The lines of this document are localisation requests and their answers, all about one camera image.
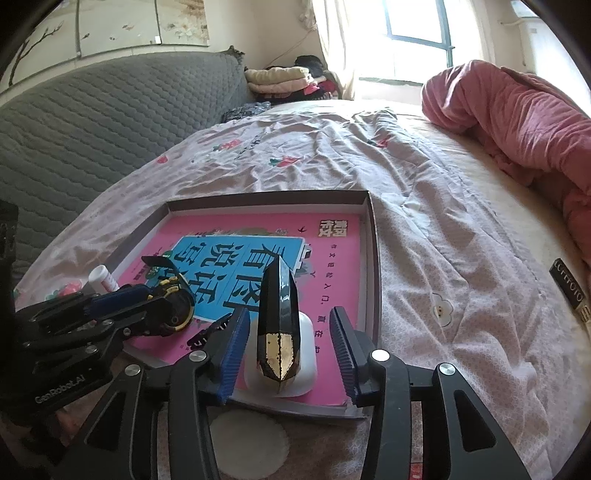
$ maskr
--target stack of clothes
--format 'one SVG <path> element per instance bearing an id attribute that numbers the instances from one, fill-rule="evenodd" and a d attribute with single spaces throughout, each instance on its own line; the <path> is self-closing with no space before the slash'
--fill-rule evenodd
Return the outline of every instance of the stack of clothes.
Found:
<path id="1" fill-rule="evenodd" d="M 308 57 L 317 62 L 308 61 L 309 66 L 303 66 L 302 63 L 306 63 Z M 304 56 L 296 59 L 294 67 L 247 70 L 245 76 L 248 87 L 257 95 L 257 101 L 276 104 L 302 100 L 330 100 L 333 92 L 337 92 L 337 86 L 323 73 L 322 64 L 317 57 Z"/>

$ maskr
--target silver screw head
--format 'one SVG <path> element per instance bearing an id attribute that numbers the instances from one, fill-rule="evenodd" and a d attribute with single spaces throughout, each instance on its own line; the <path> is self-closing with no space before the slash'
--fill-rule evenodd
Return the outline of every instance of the silver screw head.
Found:
<path id="1" fill-rule="evenodd" d="M 189 360 L 192 362 L 203 362 L 207 358 L 207 354 L 203 350 L 195 350 L 189 354 Z"/>
<path id="2" fill-rule="evenodd" d="M 390 359 L 390 354 L 386 350 L 377 349 L 371 352 L 371 358 L 378 362 L 385 362 Z"/>
<path id="3" fill-rule="evenodd" d="M 452 364 L 441 364 L 439 365 L 439 371 L 443 375 L 453 375 L 456 373 L 456 367 L 454 367 Z"/>
<path id="4" fill-rule="evenodd" d="M 128 377 L 133 377 L 142 371 L 141 367 L 138 364 L 131 364 L 125 367 L 125 375 Z"/>

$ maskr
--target mattress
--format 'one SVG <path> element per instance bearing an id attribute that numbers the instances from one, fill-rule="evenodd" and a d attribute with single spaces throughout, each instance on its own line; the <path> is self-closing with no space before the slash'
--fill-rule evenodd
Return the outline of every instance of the mattress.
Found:
<path id="1" fill-rule="evenodd" d="M 579 284 L 591 292 L 587 284 L 588 270 L 580 251 L 570 236 L 562 215 L 544 198 L 517 183 L 509 175 L 497 168 L 493 159 L 475 140 L 456 135 L 432 124 L 416 105 L 383 100 L 357 100 L 348 102 L 334 100 L 330 104 L 321 102 L 300 102 L 280 105 L 271 112 L 297 113 L 306 111 L 314 105 L 314 111 L 338 112 L 340 115 L 353 117 L 358 112 L 375 111 L 384 107 L 392 109 L 398 116 L 402 127 L 428 139 L 451 162 L 453 162 L 473 183 L 474 188 L 490 202 L 492 209 L 519 235 L 533 257 L 542 265 L 546 280 L 560 293 L 550 276 L 549 270 L 557 258 L 562 258 Z M 577 358 L 591 385 L 591 332 L 572 313 L 570 305 L 560 293 L 564 311 L 571 312 L 564 318 L 576 346 Z M 581 435 L 591 419 L 591 395 L 587 396 L 577 428 Z"/>
<path id="2" fill-rule="evenodd" d="M 381 345 L 422 367 L 455 363 L 533 477 L 551 478 L 591 418 L 588 375 L 579 366 L 589 345 L 584 348 L 582 331 L 577 332 L 547 267 L 541 266 L 544 257 L 536 261 L 526 246 L 530 239 L 519 234 L 528 204 L 515 194 L 515 204 L 521 202 L 524 210 L 512 226 L 494 198 L 486 198 L 494 182 L 492 166 L 470 179 L 456 165 L 477 163 L 470 153 L 477 145 L 464 147 L 459 139 L 431 131 L 420 116 L 401 113 L 395 105 L 375 106 L 287 105 L 191 135 L 168 150 L 165 161 L 148 163 L 92 202 L 31 266 L 19 284 L 17 307 L 83 278 L 166 200 L 260 190 L 366 189 L 380 242 Z M 288 166 L 273 162 L 282 156 Z M 499 184 L 500 200 L 503 188 Z M 531 228 L 540 217 L 537 208 L 529 213 Z M 554 228 L 547 228 L 554 235 Z M 556 253 L 572 261 L 568 248 L 558 251 L 552 245 L 541 249 L 548 248 L 548 258 Z M 436 297 L 453 305 L 445 325 L 432 314 Z M 574 342 L 573 335 L 579 337 Z M 323 465 L 322 478 L 343 478 L 361 468 L 367 423 L 280 422 L 292 443 L 288 461 L 273 478 L 313 476 L 318 465 Z M 416 447 L 417 459 L 420 444 Z"/>

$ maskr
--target wall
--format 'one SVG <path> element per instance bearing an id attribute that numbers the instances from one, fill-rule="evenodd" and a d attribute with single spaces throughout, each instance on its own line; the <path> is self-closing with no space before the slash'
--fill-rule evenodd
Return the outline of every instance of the wall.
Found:
<path id="1" fill-rule="evenodd" d="M 476 16 L 480 19 L 485 59 L 499 67 L 525 71 L 525 61 L 519 29 L 501 23 L 518 20 L 511 8 L 511 0 L 473 0 Z"/>
<path id="2" fill-rule="evenodd" d="M 169 0 L 175 5 L 176 17 L 183 16 L 183 5 L 176 0 Z M 156 4 L 150 0 L 69 0 L 79 22 L 80 44 L 79 57 L 122 48 L 135 48 L 156 43 L 158 16 Z M 47 43 L 44 50 L 51 49 Z"/>
<path id="3" fill-rule="evenodd" d="M 0 91 L 76 55 L 76 4 L 66 1 L 39 23 L 0 79 Z"/>
<path id="4" fill-rule="evenodd" d="M 314 30 L 308 33 L 299 20 L 303 11 L 300 0 L 252 0 L 252 6 L 259 25 L 265 66 L 306 35 L 308 36 L 298 47 L 275 60 L 273 64 L 292 66 L 299 55 L 316 55 L 324 60 L 318 32 Z"/>
<path id="5" fill-rule="evenodd" d="M 209 46 L 199 47 L 193 45 L 186 46 L 172 46 L 172 45 L 147 45 L 147 46 L 133 46 L 133 48 L 120 48 L 118 50 L 100 53 L 97 55 L 87 56 L 84 58 L 74 58 L 75 54 L 72 53 L 72 45 L 74 44 L 73 33 L 71 35 L 72 41 L 67 43 L 66 46 L 62 45 L 61 37 L 66 32 L 66 27 L 63 27 L 59 31 L 60 40 L 59 45 L 54 44 L 58 49 L 64 50 L 65 55 L 63 59 L 54 50 L 52 50 L 52 59 L 54 63 L 60 61 L 61 63 L 55 66 L 49 66 L 44 62 L 44 56 L 40 56 L 41 50 L 38 50 L 42 45 L 39 45 L 32 51 L 32 53 L 21 60 L 18 66 L 18 72 L 26 72 L 26 77 L 15 77 L 15 84 L 12 88 L 8 89 L 4 93 L 0 93 L 0 105 L 20 94 L 24 90 L 31 86 L 37 85 L 49 78 L 60 75 L 65 72 L 69 72 L 82 66 L 96 63 L 99 61 L 109 60 L 116 57 L 131 56 L 142 53 L 161 52 L 161 51 L 222 51 L 226 50 L 230 45 L 234 45 L 238 50 L 244 51 L 245 64 L 251 68 L 263 68 L 265 62 L 270 58 L 267 56 L 265 50 L 261 48 L 261 38 L 259 36 L 259 25 L 255 19 L 255 13 L 253 12 L 250 0 L 205 0 L 205 11 L 207 16 L 207 24 L 209 30 Z M 108 10 L 104 12 L 95 9 L 97 15 L 104 15 L 108 17 L 110 15 Z M 54 19 L 54 22 L 61 21 L 60 19 Z M 126 23 L 123 19 L 117 22 L 117 27 L 121 29 L 119 23 Z M 0 81 L 0 91 L 5 90 L 8 87 L 8 77 L 12 65 L 9 66 L 7 72 Z"/>
<path id="6" fill-rule="evenodd" d="M 377 82 L 357 82 L 359 99 L 380 99 L 391 102 L 421 105 L 421 87 L 415 85 L 388 85 Z"/>
<path id="7" fill-rule="evenodd" d="M 550 27 L 543 20 L 532 18 L 519 25 L 519 30 L 528 71 L 548 80 L 591 115 L 589 87 Z"/>

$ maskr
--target chinese characters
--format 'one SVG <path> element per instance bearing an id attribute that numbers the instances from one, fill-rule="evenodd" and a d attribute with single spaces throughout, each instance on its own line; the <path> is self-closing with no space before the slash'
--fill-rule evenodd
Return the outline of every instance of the chinese characters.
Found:
<path id="1" fill-rule="evenodd" d="M 318 236 L 347 236 L 347 220 L 321 220 Z"/>
<path id="2" fill-rule="evenodd" d="M 334 224 L 336 222 L 340 222 L 340 221 L 345 223 L 345 235 L 346 235 L 346 224 L 347 224 L 346 220 L 334 220 L 334 221 L 333 220 L 323 220 L 320 223 L 320 226 L 322 228 L 323 223 L 333 222 L 332 224 L 328 224 L 328 228 L 331 229 L 330 233 L 332 236 L 338 236 L 338 235 L 333 234 L 334 233 Z M 326 273 L 325 273 L 325 278 L 333 279 L 333 276 L 335 274 L 333 269 L 336 266 L 336 258 L 337 258 L 337 245 L 332 244 L 330 246 L 330 251 L 329 251 L 328 258 L 327 258 L 327 260 L 330 260 L 330 261 L 326 263 L 326 268 L 328 269 L 328 271 L 326 271 Z M 332 288 L 332 284 L 333 284 L 333 280 L 327 280 L 324 282 L 324 286 L 320 290 L 320 294 L 319 294 L 321 305 L 325 305 L 326 303 L 330 303 L 330 289 Z M 315 325 L 315 328 L 317 330 L 314 330 L 314 338 L 315 339 L 321 339 L 322 336 L 324 335 L 324 333 L 327 331 L 326 323 L 327 323 L 326 322 L 326 315 L 318 315 L 318 319 L 316 320 L 316 325 Z M 316 353 L 320 353 L 320 348 L 321 348 L 320 345 L 316 345 L 315 347 L 316 347 Z"/>
<path id="3" fill-rule="evenodd" d="M 294 268 L 304 241 L 254 235 L 184 236 L 169 257 L 195 294 L 195 315 L 215 320 L 237 307 L 258 312 L 265 268 L 279 255 Z M 172 271 L 155 269 L 146 278 L 153 286 L 172 275 Z"/>

